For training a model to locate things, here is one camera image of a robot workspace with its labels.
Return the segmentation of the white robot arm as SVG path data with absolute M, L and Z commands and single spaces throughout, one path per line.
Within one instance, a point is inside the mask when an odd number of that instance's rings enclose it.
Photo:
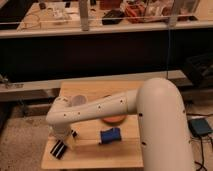
M 57 97 L 46 121 L 63 140 L 72 123 L 125 114 L 138 118 L 144 171 L 195 171 L 183 99 L 165 78 L 79 106 L 68 107 L 65 97 Z

